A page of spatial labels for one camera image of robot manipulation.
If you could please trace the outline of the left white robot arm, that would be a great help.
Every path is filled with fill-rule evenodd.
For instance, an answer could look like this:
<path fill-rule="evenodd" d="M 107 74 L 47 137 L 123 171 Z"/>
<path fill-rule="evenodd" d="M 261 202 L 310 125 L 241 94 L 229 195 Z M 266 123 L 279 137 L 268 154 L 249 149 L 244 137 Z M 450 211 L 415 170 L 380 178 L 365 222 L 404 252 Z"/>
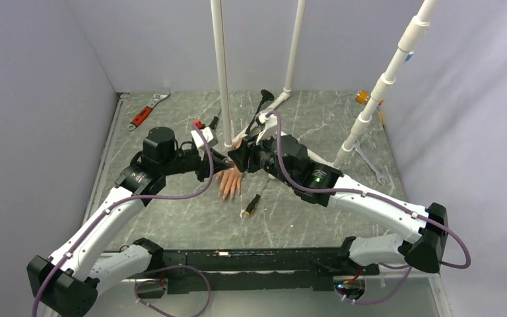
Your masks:
<path fill-rule="evenodd" d="M 227 169 L 225 157 L 213 150 L 217 142 L 215 132 L 199 122 L 193 123 L 191 141 L 183 143 L 168 127 L 151 129 L 142 149 L 88 221 L 50 256 L 36 256 L 29 262 L 31 314 L 36 316 L 44 304 L 61 316 L 84 316 L 100 295 L 120 281 L 138 273 L 157 276 L 164 265 L 163 250 L 149 240 L 137 240 L 107 260 L 101 255 L 132 218 L 160 199 L 168 176 L 192 172 L 210 185 L 217 172 Z"/>

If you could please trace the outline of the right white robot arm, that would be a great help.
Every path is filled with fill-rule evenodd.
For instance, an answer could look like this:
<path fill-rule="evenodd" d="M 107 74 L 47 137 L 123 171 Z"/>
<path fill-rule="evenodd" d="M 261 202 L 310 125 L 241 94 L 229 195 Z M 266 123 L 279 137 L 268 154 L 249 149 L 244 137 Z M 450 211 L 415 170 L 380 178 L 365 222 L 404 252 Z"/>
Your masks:
<path fill-rule="evenodd" d="M 358 213 L 390 229 L 386 236 L 346 238 L 337 256 L 343 273 L 353 274 L 370 264 L 400 262 L 426 273 L 440 271 L 448 239 L 443 205 L 415 205 L 364 186 L 340 170 L 312 160 L 306 146 L 290 135 L 260 143 L 247 137 L 228 156 L 241 172 L 262 170 L 307 203 Z"/>

